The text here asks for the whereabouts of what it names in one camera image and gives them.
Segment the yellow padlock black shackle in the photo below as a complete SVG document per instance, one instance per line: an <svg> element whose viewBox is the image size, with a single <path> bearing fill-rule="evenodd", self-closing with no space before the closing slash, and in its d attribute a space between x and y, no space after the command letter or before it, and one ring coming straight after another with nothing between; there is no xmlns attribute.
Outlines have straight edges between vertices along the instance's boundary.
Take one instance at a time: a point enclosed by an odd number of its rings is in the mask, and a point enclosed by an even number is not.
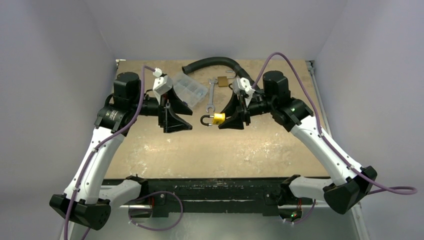
<svg viewBox="0 0 424 240"><path fill-rule="evenodd" d="M211 122L205 122L205 119L211 119ZM220 125L226 120L224 113L214 113L212 115L202 115L200 117L200 123L203 126L211 127L213 125Z"/></svg>

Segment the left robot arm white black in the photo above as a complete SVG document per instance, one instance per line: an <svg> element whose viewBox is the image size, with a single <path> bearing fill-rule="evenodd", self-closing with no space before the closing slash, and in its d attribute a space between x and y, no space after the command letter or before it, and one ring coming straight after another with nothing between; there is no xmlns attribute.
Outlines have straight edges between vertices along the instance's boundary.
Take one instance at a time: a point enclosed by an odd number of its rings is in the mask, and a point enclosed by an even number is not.
<svg viewBox="0 0 424 240"><path fill-rule="evenodd" d="M101 189L115 153L138 116L157 117L159 127L168 134L193 128L182 119L193 112L177 96L171 78L158 68L153 75L153 96L145 91L137 73L124 72L114 80L113 93L97 113L92 139L77 173L65 191L53 195L49 202L65 219L66 227L74 223L100 230L113 208L129 201L138 205L148 201L148 182L137 176L129 176L109 190Z"/></svg>

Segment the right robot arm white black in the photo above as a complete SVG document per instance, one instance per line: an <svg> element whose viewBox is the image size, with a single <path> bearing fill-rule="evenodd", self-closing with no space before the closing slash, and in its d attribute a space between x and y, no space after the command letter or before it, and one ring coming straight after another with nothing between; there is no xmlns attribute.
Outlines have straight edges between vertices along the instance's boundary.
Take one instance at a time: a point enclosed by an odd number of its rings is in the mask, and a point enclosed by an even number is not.
<svg viewBox="0 0 424 240"><path fill-rule="evenodd" d="M345 214L371 190L377 178L372 166L363 167L355 160L343 162L348 154L328 137L319 120L302 100L292 97L289 80L281 71L267 71L262 76L263 89L255 90L247 78L231 83L231 99L221 112L225 120L218 128L242 130L251 117L271 114L273 120L300 140L329 174L328 179L293 175L281 184L278 205L292 204L300 198L324 201L338 214Z"/></svg>

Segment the silver open-end wrench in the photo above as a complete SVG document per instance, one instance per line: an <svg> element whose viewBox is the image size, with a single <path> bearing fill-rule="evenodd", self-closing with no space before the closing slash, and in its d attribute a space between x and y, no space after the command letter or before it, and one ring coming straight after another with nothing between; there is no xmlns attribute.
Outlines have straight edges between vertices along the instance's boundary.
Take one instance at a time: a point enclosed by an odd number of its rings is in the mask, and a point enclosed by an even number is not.
<svg viewBox="0 0 424 240"><path fill-rule="evenodd" d="M208 97L208 103L206 105L206 112L211 113L215 111L215 105L214 105L214 90L215 86L218 83L218 80L216 78L211 78L208 80L209 82L209 97Z"/></svg>

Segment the clear plastic compartment box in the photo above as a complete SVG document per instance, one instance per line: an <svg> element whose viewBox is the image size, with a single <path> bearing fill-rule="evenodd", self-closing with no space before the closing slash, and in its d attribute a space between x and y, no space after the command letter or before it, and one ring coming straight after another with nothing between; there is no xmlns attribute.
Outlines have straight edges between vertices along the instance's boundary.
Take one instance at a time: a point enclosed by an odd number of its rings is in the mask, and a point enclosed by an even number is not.
<svg viewBox="0 0 424 240"><path fill-rule="evenodd" d="M206 86L183 72L178 72L171 79L176 95L191 109L202 102L209 92Z"/></svg>

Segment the brass padlock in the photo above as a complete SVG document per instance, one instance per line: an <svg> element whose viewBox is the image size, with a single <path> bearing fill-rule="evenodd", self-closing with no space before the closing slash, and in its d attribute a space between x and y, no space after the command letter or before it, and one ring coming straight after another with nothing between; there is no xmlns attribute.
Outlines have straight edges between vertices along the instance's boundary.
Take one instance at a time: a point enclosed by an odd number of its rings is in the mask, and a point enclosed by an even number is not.
<svg viewBox="0 0 424 240"><path fill-rule="evenodd" d="M226 75L218 76L217 84L219 88L228 87L230 84L230 80L237 77L237 74L233 70L227 70Z"/></svg>

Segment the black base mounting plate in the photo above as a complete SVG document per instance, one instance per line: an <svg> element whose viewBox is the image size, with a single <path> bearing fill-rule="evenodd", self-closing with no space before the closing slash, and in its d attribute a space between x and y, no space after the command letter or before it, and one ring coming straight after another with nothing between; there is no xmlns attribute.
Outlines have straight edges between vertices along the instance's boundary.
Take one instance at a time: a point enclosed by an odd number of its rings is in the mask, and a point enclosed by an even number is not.
<svg viewBox="0 0 424 240"><path fill-rule="evenodd" d="M278 216L281 206L296 209L312 199L288 195L285 177L150 178L130 204L152 207L154 218L170 213L261 214Z"/></svg>

